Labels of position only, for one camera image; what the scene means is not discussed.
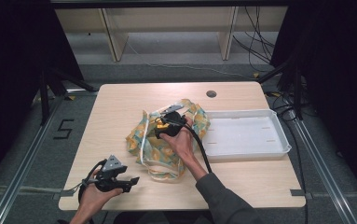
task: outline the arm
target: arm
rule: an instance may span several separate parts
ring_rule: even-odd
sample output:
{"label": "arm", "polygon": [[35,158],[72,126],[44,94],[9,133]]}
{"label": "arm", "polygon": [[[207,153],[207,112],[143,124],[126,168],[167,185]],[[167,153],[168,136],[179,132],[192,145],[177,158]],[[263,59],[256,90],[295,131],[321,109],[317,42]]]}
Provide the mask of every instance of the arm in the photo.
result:
{"label": "arm", "polygon": [[113,189],[108,192],[99,191],[94,184],[89,184],[83,192],[76,215],[71,220],[71,224],[87,223],[96,213],[102,210],[103,206],[113,197],[121,194],[123,189]]}
{"label": "arm", "polygon": [[[193,121],[186,118],[189,126]],[[196,188],[207,202],[215,223],[262,223],[255,210],[241,197],[227,189],[215,174],[207,174],[193,154],[192,136],[186,128],[174,137],[160,135],[170,144],[172,150],[183,160],[195,177]]]}

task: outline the light wood tabletop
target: light wood tabletop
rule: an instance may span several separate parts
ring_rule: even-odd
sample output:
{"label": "light wood tabletop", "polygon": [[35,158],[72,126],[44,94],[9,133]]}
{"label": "light wood tabletop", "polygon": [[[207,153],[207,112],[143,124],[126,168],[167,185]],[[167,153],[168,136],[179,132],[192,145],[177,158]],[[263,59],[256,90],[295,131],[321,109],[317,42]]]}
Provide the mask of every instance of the light wood tabletop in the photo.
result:
{"label": "light wood tabletop", "polygon": [[[207,91],[216,96],[208,97]],[[110,200],[103,210],[197,210],[208,209],[195,187],[195,179],[186,171],[176,183],[157,182],[145,166],[127,151],[126,137],[140,122],[143,110],[155,111],[181,99],[189,99],[207,110],[268,109],[268,103],[256,82],[196,82],[103,85],[91,111],[71,172],[64,189],[70,189],[87,176],[91,168],[110,155],[124,165],[126,173],[117,177],[140,177],[130,193]],[[203,158],[199,151],[196,156]],[[235,161],[211,163],[213,172],[225,186],[253,207],[301,207],[306,200],[292,196],[290,189],[301,189],[288,155],[272,161]],[[76,210],[77,193],[61,197],[61,210]]]}

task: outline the long sleeve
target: long sleeve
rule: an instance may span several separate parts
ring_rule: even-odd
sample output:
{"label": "long sleeve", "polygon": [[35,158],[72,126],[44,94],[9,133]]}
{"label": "long sleeve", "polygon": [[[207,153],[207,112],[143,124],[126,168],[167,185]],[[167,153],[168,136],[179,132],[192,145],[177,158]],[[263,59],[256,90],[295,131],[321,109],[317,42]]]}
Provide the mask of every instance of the long sleeve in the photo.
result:
{"label": "long sleeve", "polygon": [[256,211],[227,189],[215,174],[202,177],[196,188],[207,202],[215,223],[263,223]]}

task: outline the hand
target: hand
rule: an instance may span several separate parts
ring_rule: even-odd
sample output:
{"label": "hand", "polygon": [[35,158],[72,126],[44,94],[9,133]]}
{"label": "hand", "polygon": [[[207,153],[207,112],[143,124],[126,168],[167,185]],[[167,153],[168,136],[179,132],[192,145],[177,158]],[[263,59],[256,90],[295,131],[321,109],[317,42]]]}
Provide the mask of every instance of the hand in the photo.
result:
{"label": "hand", "polygon": [[96,213],[102,210],[103,206],[113,197],[121,194],[123,189],[113,189],[101,192],[94,184],[89,184],[82,194],[76,215],[71,220],[73,223],[87,223]]}
{"label": "hand", "polygon": [[[186,125],[192,127],[192,119],[185,117],[185,121]],[[172,147],[172,150],[179,156],[179,158],[181,158],[196,180],[201,179],[207,174],[204,168],[202,168],[200,165],[198,159],[196,159],[195,155],[193,154],[193,138],[192,134],[187,128],[183,127],[181,131],[174,137],[171,137],[165,133],[161,133],[160,138],[162,138],[170,145],[170,147]]]}

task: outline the patterned cloth bag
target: patterned cloth bag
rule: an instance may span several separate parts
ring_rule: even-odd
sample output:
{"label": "patterned cloth bag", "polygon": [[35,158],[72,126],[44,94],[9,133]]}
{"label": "patterned cloth bag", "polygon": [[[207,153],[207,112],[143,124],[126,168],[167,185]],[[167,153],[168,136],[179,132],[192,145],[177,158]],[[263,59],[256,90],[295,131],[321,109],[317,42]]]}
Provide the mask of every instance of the patterned cloth bag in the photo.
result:
{"label": "patterned cloth bag", "polygon": [[[207,118],[204,110],[197,104],[193,104],[188,99],[183,99],[174,105],[180,105],[183,108],[178,112],[193,119],[192,129],[201,139],[210,126],[210,120]],[[172,181],[184,174],[185,167],[181,159],[175,155],[170,145],[163,139],[157,139],[155,128],[157,127],[157,118],[170,105],[161,108],[152,113],[143,111],[143,118],[135,127],[129,136],[126,137],[129,153],[137,156],[137,162],[146,166],[150,176],[158,181]],[[193,141],[194,150],[199,149],[196,141]]]}

